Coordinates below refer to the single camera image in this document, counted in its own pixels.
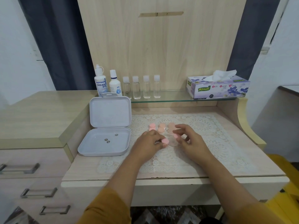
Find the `white bottle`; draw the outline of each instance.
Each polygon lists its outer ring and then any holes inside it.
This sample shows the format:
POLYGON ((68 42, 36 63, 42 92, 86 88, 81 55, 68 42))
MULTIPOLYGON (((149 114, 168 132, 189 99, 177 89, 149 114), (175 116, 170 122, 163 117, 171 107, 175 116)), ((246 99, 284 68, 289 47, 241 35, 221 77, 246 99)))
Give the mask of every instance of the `white bottle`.
POLYGON ((118 97, 121 97, 121 83, 117 80, 116 71, 110 70, 110 77, 111 81, 109 83, 110 86, 110 92, 116 93, 118 97))
POLYGON ((123 95, 129 97, 130 99, 132 98, 131 84, 128 76, 123 77, 123 95))
POLYGON ((143 76, 143 97, 150 98, 150 77, 149 77, 149 75, 143 76))
POLYGON ((154 75, 154 97, 161 97, 161 83, 160 83, 160 75, 154 75))
POLYGON ((95 67, 95 84, 97 86, 97 92, 99 97, 101 97, 102 93, 108 92, 106 76, 103 75, 103 67, 100 67, 98 64, 95 67))
POLYGON ((140 99, 140 83, 138 82, 138 76, 133 76, 133 98, 140 99))

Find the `mustard yellow sleeve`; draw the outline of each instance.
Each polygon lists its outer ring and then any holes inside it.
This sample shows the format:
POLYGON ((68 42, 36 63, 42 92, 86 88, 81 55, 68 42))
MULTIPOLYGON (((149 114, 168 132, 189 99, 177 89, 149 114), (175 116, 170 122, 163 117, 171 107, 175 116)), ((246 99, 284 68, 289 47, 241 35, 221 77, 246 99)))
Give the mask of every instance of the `mustard yellow sleeve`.
POLYGON ((285 224, 263 203, 256 203, 242 208, 230 220, 230 224, 285 224))
POLYGON ((77 224, 129 224, 130 209, 110 188, 103 188, 85 209, 77 224))

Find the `person's left hand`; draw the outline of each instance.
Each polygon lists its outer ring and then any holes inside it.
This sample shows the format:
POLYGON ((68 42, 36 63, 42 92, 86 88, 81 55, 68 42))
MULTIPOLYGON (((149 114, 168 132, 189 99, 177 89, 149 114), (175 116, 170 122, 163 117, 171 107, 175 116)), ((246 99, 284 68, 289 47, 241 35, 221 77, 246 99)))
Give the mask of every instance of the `person's left hand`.
POLYGON ((142 166, 145 162, 149 161, 160 149, 165 148, 167 144, 161 142, 165 137, 160 135, 157 131, 151 130, 145 131, 133 145, 130 156, 134 157, 134 160, 140 162, 142 166))

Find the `white bottle cap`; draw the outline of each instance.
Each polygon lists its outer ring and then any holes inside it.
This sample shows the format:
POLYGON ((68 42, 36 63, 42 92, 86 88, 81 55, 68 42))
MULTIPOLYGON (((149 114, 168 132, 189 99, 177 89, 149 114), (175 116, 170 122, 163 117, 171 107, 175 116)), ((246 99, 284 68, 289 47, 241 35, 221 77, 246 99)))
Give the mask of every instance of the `white bottle cap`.
POLYGON ((160 81, 160 75, 154 75, 154 80, 157 82, 157 81, 160 81))
POLYGON ((100 67, 98 64, 95 66, 95 75, 99 76, 99 75, 103 75, 103 67, 100 67))
POLYGON ((117 79, 115 70, 110 70, 110 77, 111 77, 111 79, 117 79))
POLYGON ((138 82, 138 76, 133 76, 133 82, 138 82))
POLYGON ((124 83, 129 83, 130 81, 129 81, 129 77, 128 76, 124 76, 123 77, 123 82, 124 83))
POLYGON ((149 75, 144 75, 143 76, 143 81, 144 82, 149 82, 150 81, 150 76, 149 75))

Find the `floral lace pattern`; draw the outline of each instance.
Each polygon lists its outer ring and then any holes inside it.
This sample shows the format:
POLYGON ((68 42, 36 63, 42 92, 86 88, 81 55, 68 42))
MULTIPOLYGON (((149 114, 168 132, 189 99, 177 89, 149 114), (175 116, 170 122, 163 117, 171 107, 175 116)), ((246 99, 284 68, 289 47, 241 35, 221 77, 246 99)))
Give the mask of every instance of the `floral lace pattern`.
POLYGON ((148 130, 150 123, 165 123, 164 136, 169 139, 169 146, 159 150, 139 171, 138 178, 172 177, 170 173, 179 173, 181 177, 196 177, 202 169, 186 157, 172 134, 168 133, 168 124, 189 124, 206 142, 212 154, 232 173, 255 173, 256 167, 246 154, 237 146, 226 130, 211 114, 161 114, 133 115, 131 138, 128 152, 121 156, 99 157, 98 173, 113 173, 129 154, 136 139, 148 130))

